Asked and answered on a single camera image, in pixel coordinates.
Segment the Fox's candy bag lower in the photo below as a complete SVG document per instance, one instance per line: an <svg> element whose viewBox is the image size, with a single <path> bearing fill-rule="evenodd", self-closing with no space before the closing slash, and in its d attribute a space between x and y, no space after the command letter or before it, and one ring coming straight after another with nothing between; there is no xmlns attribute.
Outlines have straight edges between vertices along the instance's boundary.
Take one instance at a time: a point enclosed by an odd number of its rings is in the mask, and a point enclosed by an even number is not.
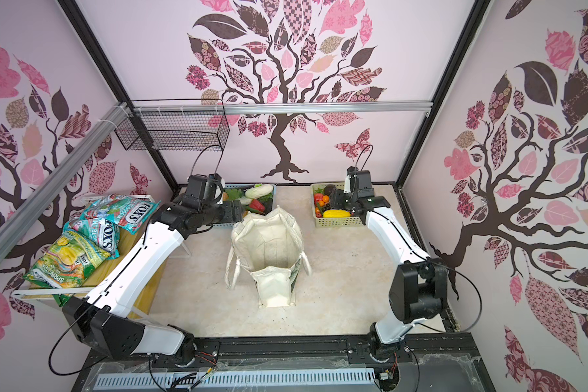
<svg viewBox="0 0 588 392"><path fill-rule="evenodd" d="M119 254L119 227L104 218L69 220L64 225L64 230L75 230L76 232L88 238L99 248L109 253L109 259L113 260L120 256Z"/></svg>

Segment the light blue perforated basket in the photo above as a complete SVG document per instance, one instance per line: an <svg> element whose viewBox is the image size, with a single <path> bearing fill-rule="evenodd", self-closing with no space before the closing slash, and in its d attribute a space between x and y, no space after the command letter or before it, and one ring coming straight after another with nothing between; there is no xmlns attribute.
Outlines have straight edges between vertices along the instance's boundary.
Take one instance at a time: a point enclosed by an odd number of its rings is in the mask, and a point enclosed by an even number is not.
<svg viewBox="0 0 588 392"><path fill-rule="evenodd" d="M238 200L242 206L242 214L248 213L267 215L274 209L276 187L271 184L228 184L224 186L223 201Z"/></svg>

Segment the wooden side shelf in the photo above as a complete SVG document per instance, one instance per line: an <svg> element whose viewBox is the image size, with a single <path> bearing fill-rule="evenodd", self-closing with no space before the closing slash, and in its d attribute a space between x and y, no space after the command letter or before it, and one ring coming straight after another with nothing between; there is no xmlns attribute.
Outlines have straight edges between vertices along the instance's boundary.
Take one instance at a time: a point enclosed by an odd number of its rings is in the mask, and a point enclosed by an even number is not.
<svg viewBox="0 0 588 392"><path fill-rule="evenodd" d="M73 287L69 289L57 289L57 288L41 288L39 285L25 282L22 288L15 290L11 295L16 299L26 302L30 305L46 305L55 310L60 310L58 302L55 300L57 297L86 297L91 290L97 287L99 284L106 281L110 275L114 275L118 266L123 264L123 261L127 259L127 254L132 251L132 248L140 243L140 237L143 235L145 227L141 227L137 234L132 235L127 230L121 229L119 231L119 245L118 250L120 257L113 260L107 260L103 262L89 277L89 279L83 284L82 287ZM131 312L127 314L128 318L135 321L144 322L147 324L163 325L163 322L156 320L150 315L151 307L153 305L155 294L158 291L161 279L163 277L163 271L167 265L167 259L174 251L178 248L183 249L187 256L191 255L191 252L181 243L175 246L162 259L161 263L158 264L156 269L150 276L150 280L144 284L142 290L136 295L134 302L132 302Z"/></svg>

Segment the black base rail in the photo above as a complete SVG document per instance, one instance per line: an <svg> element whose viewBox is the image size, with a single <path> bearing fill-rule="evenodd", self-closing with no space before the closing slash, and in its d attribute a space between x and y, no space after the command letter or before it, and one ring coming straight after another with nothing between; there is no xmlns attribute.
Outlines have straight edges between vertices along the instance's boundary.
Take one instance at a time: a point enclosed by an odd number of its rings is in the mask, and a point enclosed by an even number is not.
<svg viewBox="0 0 588 392"><path fill-rule="evenodd" d="M194 370L216 365L261 364L272 359L344 359L350 365L391 368L428 354L477 357L478 349L467 334L417 333L404 341L379 346L368 335L204 337L194 340L194 357L177 362L160 355L156 369Z"/></svg>

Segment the pale green napa cabbage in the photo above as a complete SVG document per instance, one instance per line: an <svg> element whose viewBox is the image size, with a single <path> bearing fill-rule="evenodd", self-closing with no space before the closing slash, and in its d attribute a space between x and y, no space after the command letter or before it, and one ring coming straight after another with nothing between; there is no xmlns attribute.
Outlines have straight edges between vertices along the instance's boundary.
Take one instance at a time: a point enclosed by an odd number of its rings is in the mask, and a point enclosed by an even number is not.
<svg viewBox="0 0 588 392"><path fill-rule="evenodd" d="M247 189L245 191L245 196L249 199L260 199L266 195L272 194L273 190L274 186L270 184L254 186L253 188Z"/></svg>

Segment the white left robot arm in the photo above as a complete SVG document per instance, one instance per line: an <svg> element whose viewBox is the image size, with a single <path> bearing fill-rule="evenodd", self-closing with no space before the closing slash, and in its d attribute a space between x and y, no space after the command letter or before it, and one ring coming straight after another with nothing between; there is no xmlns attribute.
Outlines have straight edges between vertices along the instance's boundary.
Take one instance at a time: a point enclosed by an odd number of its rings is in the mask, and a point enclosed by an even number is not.
<svg viewBox="0 0 588 392"><path fill-rule="evenodd" d="M155 272L189 236L242 220L240 202L225 201L223 194L220 175L190 176L184 194L150 216L140 241L120 264L86 297L72 297L63 306L78 341L115 361L139 354L168 356L181 365L194 359L191 333L128 316Z"/></svg>

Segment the fox's candy bag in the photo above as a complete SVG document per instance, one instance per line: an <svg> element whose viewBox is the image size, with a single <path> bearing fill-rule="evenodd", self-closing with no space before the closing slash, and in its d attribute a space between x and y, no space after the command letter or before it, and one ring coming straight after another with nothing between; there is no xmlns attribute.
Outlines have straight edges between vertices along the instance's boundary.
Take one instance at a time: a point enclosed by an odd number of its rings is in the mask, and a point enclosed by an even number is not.
<svg viewBox="0 0 588 392"><path fill-rule="evenodd" d="M159 207L159 203L130 195L111 194L93 202L81 214L82 219L102 219L136 234Z"/></svg>
<svg viewBox="0 0 588 392"><path fill-rule="evenodd" d="M109 259L113 260L120 256L119 254L119 227L104 218L69 220L64 225L64 230L75 230L76 232L88 238L99 248L109 253Z"/></svg>

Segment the cream canvas grocery bag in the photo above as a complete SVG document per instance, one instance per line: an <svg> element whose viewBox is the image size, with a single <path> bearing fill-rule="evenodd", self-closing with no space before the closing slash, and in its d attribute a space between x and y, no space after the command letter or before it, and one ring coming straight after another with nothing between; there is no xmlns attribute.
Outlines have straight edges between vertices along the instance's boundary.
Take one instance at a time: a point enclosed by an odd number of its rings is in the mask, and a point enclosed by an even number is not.
<svg viewBox="0 0 588 392"><path fill-rule="evenodd" d="M294 306L300 271L313 274L295 217L282 207L265 216L249 213L233 226L230 240L226 287L235 289L244 271L254 281L260 307Z"/></svg>

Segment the Fox's candy bag upper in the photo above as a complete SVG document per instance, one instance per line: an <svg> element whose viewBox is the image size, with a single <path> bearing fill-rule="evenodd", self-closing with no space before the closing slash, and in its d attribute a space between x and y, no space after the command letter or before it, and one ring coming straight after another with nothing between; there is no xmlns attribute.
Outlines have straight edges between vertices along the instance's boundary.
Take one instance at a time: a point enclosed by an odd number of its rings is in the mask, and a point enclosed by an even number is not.
<svg viewBox="0 0 588 392"><path fill-rule="evenodd" d="M136 234L159 207L159 203L130 195L111 194L93 202L81 214L82 219L102 219Z"/></svg>

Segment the green yellow snack bag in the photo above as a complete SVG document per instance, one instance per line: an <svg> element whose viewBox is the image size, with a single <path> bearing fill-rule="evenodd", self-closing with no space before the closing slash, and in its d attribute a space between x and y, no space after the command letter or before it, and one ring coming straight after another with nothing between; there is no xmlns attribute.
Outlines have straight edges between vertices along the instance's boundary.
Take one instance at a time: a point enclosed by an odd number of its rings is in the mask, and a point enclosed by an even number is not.
<svg viewBox="0 0 588 392"><path fill-rule="evenodd" d="M110 254L74 230L65 231L31 266L24 279L39 287L81 287Z"/></svg>

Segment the light green perforated basket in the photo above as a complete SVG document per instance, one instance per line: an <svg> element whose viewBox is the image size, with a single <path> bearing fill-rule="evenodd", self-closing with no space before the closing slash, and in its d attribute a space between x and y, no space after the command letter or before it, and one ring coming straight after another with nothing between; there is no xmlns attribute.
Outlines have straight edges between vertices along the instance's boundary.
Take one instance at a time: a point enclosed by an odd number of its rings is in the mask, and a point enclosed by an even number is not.
<svg viewBox="0 0 588 392"><path fill-rule="evenodd" d="M349 194L346 194L343 183L313 184L311 194L316 228L363 225L361 219L356 217L347 205Z"/></svg>

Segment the dark brown avocado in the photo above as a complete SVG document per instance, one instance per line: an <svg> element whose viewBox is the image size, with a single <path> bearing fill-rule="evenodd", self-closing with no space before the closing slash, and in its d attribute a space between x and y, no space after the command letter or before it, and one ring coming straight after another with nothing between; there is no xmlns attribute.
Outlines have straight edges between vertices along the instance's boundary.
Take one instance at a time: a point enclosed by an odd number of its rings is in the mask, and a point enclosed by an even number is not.
<svg viewBox="0 0 588 392"><path fill-rule="evenodd" d="M323 189L323 194L326 196L330 196L336 190L336 186L334 184L328 184Z"/></svg>

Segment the red bell pepper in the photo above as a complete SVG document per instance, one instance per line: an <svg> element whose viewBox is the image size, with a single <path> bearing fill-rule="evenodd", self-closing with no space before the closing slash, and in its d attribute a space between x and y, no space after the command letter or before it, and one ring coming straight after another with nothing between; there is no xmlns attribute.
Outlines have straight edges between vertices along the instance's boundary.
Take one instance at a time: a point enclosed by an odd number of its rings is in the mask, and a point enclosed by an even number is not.
<svg viewBox="0 0 588 392"><path fill-rule="evenodd" d="M266 207L258 199L253 199L248 207L256 213L264 213L266 211Z"/></svg>

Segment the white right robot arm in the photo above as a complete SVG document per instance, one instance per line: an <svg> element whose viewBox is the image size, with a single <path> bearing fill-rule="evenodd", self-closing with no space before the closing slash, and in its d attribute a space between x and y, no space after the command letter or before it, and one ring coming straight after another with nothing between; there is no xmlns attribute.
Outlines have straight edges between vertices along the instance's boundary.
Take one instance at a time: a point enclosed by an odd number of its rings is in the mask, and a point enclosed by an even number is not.
<svg viewBox="0 0 588 392"><path fill-rule="evenodd" d="M371 334L377 346L398 343L415 326L444 310L447 270L416 244L386 198L375 195L368 170L349 167L344 193L338 201L376 235L395 263L389 313L372 325Z"/></svg>

